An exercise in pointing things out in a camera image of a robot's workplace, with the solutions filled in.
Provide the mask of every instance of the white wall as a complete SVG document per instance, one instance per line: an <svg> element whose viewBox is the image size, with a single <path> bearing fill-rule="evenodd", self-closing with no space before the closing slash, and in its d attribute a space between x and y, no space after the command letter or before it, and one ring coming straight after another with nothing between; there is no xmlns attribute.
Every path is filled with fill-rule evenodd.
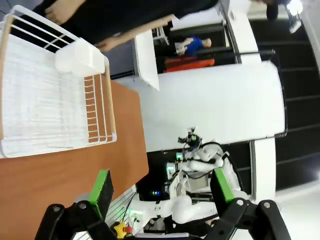
<svg viewBox="0 0 320 240"><path fill-rule="evenodd" d="M276 192L275 201L292 240L320 239L320 182ZM251 240L246 230L237 230L232 240Z"/></svg>
<svg viewBox="0 0 320 240"><path fill-rule="evenodd" d="M174 18L172 20L173 28L171 30L191 28L207 24L216 24L222 21L222 16L218 14L215 7L205 11L188 14L181 19Z"/></svg>
<svg viewBox="0 0 320 240"><path fill-rule="evenodd" d="M270 62L159 74L160 91L137 80L126 85L139 93L147 152L180 148L177 138L192 126L204 141L221 144L285 129L281 84Z"/></svg>
<svg viewBox="0 0 320 240"><path fill-rule="evenodd" d="M310 39L313 52L320 68L320 1L309 2L301 14L302 22Z"/></svg>

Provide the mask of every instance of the white wire rack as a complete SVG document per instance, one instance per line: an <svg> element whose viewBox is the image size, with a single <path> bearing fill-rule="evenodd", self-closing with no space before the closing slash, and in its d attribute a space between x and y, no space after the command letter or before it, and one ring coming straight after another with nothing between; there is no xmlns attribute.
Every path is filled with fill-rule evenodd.
<svg viewBox="0 0 320 240"><path fill-rule="evenodd" d="M54 52L78 38L19 5L0 29L0 157L117 140L107 58L105 77L57 72Z"/></svg>

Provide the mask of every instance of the wooden table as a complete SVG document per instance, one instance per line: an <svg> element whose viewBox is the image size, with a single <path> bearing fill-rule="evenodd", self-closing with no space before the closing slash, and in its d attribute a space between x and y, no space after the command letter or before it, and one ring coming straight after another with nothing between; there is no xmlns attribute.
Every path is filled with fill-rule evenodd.
<svg viewBox="0 0 320 240"><path fill-rule="evenodd" d="M116 142L0 159L0 239L34 239L48 205L70 206L91 191L101 169L111 169L113 198L148 173L139 96L115 82L111 87Z"/></svg>

